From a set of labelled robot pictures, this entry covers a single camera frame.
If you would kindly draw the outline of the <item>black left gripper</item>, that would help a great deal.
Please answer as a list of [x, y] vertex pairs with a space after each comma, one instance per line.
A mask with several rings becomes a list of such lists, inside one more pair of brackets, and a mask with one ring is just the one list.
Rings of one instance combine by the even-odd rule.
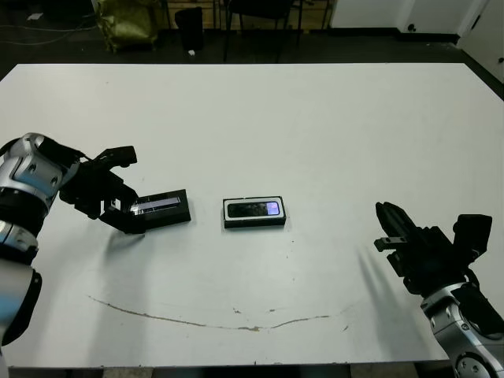
[[127, 168], [136, 162], [135, 155], [98, 155], [82, 162], [75, 176], [61, 187], [60, 200], [125, 234], [144, 234], [143, 220], [129, 213], [138, 198], [136, 191], [111, 172], [114, 167]]

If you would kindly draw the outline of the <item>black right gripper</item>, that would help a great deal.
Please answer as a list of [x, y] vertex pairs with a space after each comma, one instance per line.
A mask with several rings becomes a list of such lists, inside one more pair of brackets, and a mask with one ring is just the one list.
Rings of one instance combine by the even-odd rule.
[[387, 236], [375, 240], [374, 246], [390, 252], [387, 260], [409, 293], [431, 295], [465, 282], [453, 245], [438, 227], [417, 227], [404, 209], [389, 202], [377, 202], [375, 208]]

